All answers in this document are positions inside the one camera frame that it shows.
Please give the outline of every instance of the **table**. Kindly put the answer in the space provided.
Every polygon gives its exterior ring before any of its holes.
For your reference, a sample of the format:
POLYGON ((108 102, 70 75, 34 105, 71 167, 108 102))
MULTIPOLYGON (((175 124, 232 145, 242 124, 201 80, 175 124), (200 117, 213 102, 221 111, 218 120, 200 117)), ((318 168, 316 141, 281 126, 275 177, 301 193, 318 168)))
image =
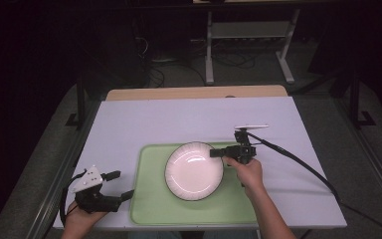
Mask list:
MULTIPOLYGON (((233 141, 234 125, 246 123, 268 123, 268 129, 254 134, 293 152, 324 175, 293 99, 279 86, 112 91, 100 105, 75 174, 93 164, 100 172, 120 170, 120 179, 104 182, 101 190, 104 195, 120 195, 134 187, 139 154, 145 146, 195 140, 233 141)), ((346 226, 334 196, 315 176, 266 147, 257 145, 257 151, 257 159, 264 166, 266 188, 289 227, 346 226)), ((67 201, 73 199, 74 195, 69 194, 67 201)), ((129 217, 129 206, 129 201, 122 203, 117 213, 109 213, 95 227, 106 230, 258 228, 255 222, 137 225, 129 217)), ((54 227, 62 227, 59 218, 54 227)))

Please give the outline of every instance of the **person's right hand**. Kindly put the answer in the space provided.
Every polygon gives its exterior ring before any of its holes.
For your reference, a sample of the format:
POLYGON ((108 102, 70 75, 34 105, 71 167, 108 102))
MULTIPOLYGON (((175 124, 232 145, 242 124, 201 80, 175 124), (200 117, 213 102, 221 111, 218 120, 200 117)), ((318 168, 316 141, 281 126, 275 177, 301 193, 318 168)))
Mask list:
POLYGON ((256 190, 265 190, 263 185, 263 168, 258 160, 251 159, 248 164, 242 164, 232 157, 224 156, 222 159, 237 170, 238 179, 246 187, 248 196, 256 190))

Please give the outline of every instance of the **hand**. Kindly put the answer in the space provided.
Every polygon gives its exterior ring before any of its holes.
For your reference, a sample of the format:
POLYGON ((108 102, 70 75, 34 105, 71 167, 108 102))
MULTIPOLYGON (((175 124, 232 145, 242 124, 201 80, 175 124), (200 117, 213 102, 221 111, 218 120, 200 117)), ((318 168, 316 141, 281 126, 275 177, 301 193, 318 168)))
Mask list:
POLYGON ((107 212, 87 213, 80 209, 74 201, 68 207, 68 215, 65 222, 65 231, 62 238, 83 238, 93 228, 93 226, 107 215, 107 212))
POLYGON ((258 160, 251 159, 248 164, 242 164, 232 157, 224 156, 222 159, 237 170, 238 178, 246 187, 247 196, 257 190, 266 191, 263 185, 262 164, 258 160))

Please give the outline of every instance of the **dark background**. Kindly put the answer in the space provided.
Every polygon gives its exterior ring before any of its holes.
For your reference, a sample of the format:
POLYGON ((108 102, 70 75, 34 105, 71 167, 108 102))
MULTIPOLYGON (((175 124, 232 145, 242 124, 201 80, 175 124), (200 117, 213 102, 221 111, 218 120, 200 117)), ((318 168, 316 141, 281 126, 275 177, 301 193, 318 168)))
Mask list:
MULTIPOLYGON (((67 13, 55 3, 0 1, 0 211, 58 103, 78 78, 96 99, 112 88, 143 87, 146 67, 136 55, 134 31, 170 50, 186 49, 189 38, 205 31, 201 13, 146 14, 143 24, 131 20, 133 13, 67 13), (175 29, 179 40, 172 40, 175 29), (159 32, 165 32, 163 38, 159 32)), ((92 3, 86 6, 95 7, 92 3)), ((331 15, 303 12, 294 40, 321 40, 323 34, 327 38, 311 70, 326 73, 349 64, 382 103, 382 1, 354 2, 331 15)))

